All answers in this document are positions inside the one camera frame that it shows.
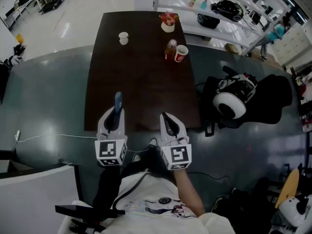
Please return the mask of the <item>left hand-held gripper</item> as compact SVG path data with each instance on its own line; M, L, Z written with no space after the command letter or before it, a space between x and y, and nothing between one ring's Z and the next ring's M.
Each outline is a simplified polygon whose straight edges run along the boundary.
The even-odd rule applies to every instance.
M101 166L120 166L127 153L125 135L125 111L115 112L115 107L107 110L97 125L95 141L96 158Z

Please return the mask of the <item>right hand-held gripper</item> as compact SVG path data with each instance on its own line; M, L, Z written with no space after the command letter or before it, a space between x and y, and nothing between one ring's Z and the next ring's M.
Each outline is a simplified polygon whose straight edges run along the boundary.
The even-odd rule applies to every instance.
M184 123L174 115L160 115L160 153L167 170L186 169L192 162L192 146Z

